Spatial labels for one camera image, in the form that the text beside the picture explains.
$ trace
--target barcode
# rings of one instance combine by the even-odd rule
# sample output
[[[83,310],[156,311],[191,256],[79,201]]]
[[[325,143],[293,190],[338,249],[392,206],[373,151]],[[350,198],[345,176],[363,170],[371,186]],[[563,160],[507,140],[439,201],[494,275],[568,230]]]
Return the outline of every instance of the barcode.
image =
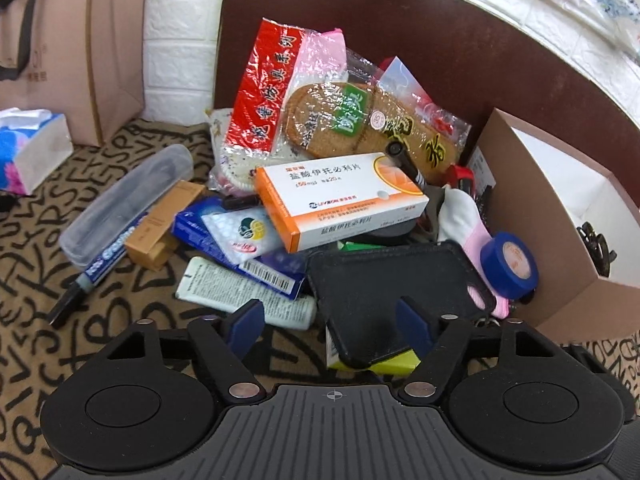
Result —
[[[277,270],[271,269],[255,260],[247,260],[240,264],[240,269],[244,270],[247,274],[252,275],[254,278],[258,278],[260,281],[269,283],[269,285],[277,288],[285,294],[291,294],[293,286],[296,281],[292,278],[288,278],[284,274],[281,274]]]

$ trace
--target black phone case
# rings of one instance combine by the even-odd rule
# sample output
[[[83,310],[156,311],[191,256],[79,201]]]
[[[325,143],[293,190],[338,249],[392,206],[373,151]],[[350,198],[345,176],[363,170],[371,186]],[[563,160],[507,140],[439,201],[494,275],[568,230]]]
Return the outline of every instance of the black phone case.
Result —
[[[409,349],[396,330],[396,302],[409,296],[435,316],[473,319],[495,297],[455,242],[313,254],[307,276],[340,360],[368,368]],[[469,296],[475,288],[485,310]]]

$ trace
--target bag handle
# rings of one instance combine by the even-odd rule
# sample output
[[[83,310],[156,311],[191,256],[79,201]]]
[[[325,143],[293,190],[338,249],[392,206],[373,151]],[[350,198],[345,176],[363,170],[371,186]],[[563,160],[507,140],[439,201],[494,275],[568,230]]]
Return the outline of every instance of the bag handle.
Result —
[[[5,10],[14,0],[0,0],[0,10]],[[18,40],[18,61],[15,68],[0,65],[0,81],[16,81],[20,74],[27,68],[31,58],[31,33],[33,30],[33,14],[36,0],[27,0],[24,7],[24,16],[20,26],[20,39]]]

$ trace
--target blue tape roll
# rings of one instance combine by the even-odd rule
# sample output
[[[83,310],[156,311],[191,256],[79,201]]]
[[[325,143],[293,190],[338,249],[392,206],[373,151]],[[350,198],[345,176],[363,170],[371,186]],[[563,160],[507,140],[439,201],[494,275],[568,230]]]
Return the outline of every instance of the blue tape roll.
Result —
[[[484,275],[495,291],[508,300],[519,300],[538,286],[538,267],[522,240],[498,233],[480,250]]]

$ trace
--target white brick wall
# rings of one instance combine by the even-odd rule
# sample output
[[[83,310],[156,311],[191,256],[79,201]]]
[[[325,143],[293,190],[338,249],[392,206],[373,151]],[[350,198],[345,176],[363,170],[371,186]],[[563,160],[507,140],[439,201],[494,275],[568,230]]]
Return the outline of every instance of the white brick wall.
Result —
[[[595,81],[640,126],[640,68],[547,0],[467,0],[520,28]],[[147,0],[143,117],[203,120],[212,102],[222,0]]]

